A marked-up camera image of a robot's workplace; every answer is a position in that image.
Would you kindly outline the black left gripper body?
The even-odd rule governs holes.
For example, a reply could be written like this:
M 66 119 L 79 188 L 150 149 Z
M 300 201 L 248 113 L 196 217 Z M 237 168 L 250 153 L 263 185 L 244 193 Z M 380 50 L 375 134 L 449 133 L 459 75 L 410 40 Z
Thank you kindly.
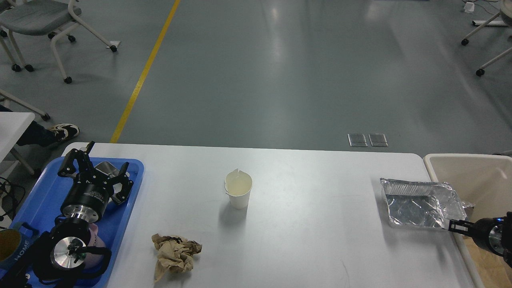
M 61 214 L 67 218 L 80 218 L 87 222 L 100 221 L 110 200 L 113 187 L 105 182 L 109 174 L 99 172 L 96 176 L 85 176 L 76 173 L 72 187 L 66 196 Z

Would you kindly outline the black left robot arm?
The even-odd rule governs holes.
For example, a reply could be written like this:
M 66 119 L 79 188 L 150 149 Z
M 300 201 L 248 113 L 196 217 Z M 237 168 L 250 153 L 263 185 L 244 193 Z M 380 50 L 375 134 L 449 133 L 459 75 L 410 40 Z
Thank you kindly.
M 89 154 L 95 142 L 85 149 L 70 150 L 57 175 L 73 180 L 54 219 L 51 231 L 37 236 L 26 252 L 18 256 L 2 277 L 5 287 L 28 288 L 28 268 L 45 285 L 72 288 L 79 279 L 93 279 L 108 268 L 112 251 L 99 246 L 92 225 L 104 217 L 108 204 L 121 205 L 130 197 L 134 185 L 127 175 L 129 163 L 120 169 L 101 162 L 93 165 Z

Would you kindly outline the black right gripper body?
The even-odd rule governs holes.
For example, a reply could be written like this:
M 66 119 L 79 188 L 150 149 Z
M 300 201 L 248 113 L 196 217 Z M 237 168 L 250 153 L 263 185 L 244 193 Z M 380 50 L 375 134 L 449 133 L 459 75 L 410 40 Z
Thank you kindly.
M 511 256 L 511 218 L 483 218 L 472 226 L 475 244 L 498 256 Z

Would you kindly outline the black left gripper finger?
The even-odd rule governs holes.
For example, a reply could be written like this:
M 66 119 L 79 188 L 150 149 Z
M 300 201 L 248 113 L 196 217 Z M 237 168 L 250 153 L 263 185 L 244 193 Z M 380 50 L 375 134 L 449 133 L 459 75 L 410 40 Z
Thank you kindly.
M 112 186 L 113 188 L 113 193 L 110 195 L 110 198 L 117 205 L 120 205 L 128 200 L 134 184 L 133 180 L 130 180 L 128 175 L 126 175 L 128 166 L 129 162 L 125 162 L 121 166 L 118 175 L 108 179 L 108 186 Z M 118 192 L 115 192 L 114 186 L 117 184 L 121 185 L 121 189 Z
M 76 180 L 92 180 L 96 177 L 95 168 L 89 157 L 95 142 L 91 141 L 85 150 L 72 149 L 64 157 L 57 175 Z

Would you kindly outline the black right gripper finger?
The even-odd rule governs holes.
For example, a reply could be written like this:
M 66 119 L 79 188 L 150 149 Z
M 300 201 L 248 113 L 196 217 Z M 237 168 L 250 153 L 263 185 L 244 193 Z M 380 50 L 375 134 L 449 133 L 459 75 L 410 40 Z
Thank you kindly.
M 465 220 L 450 219 L 448 225 L 448 231 L 457 234 L 471 234 L 473 222 Z

